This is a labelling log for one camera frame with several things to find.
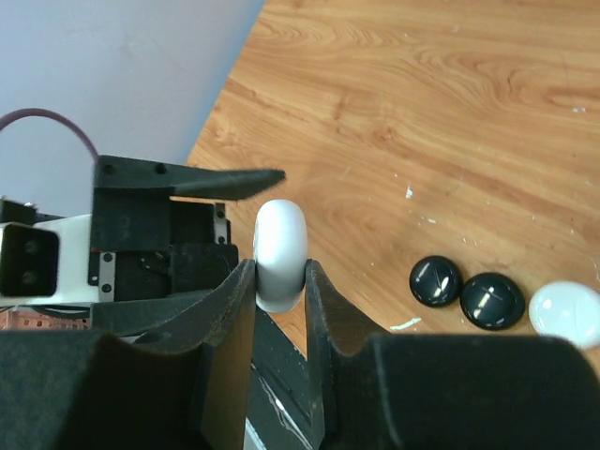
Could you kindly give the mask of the white charging case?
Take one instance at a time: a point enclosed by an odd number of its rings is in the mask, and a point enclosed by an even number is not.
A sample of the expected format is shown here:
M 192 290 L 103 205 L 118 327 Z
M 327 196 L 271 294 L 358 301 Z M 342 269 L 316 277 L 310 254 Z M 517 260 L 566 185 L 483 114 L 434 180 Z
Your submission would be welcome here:
M 599 292 L 573 281 L 551 282 L 529 304 L 533 329 L 568 340 L 582 350 L 599 345 Z
M 256 303 L 268 313 L 284 313 L 299 302 L 306 283 L 308 230 L 302 209 L 288 200 L 266 202 L 254 230 Z

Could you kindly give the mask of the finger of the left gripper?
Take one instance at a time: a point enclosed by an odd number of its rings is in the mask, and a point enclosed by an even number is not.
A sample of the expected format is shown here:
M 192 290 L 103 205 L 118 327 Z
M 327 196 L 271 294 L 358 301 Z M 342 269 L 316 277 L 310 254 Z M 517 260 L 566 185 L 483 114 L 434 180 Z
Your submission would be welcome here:
M 279 169 L 213 171 L 103 155 L 96 162 L 93 186 L 112 192 L 241 201 L 285 179 Z

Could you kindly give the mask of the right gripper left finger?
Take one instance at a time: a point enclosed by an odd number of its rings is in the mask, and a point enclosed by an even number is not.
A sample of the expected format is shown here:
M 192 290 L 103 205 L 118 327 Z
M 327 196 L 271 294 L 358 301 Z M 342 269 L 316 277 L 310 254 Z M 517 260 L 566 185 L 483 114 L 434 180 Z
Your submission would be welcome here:
M 5 449 L 240 449 L 255 265 L 127 342 L 102 331 L 1 335 Z

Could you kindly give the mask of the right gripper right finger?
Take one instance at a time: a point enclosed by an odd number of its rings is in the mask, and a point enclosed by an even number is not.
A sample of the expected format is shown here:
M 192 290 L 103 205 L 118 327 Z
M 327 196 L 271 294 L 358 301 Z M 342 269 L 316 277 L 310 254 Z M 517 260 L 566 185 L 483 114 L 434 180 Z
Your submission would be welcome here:
M 599 381 L 554 337 L 393 334 L 306 265 L 318 449 L 595 449 Z

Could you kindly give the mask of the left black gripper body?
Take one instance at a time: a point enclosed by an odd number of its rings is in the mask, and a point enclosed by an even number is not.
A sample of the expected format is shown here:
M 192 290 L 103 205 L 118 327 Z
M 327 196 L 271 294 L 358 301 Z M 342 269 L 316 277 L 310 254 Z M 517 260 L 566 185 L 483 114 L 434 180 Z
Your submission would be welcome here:
M 239 263 L 222 202 L 183 202 L 163 190 L 93 191 L 88 283 L 103 301 L 215 289 Z

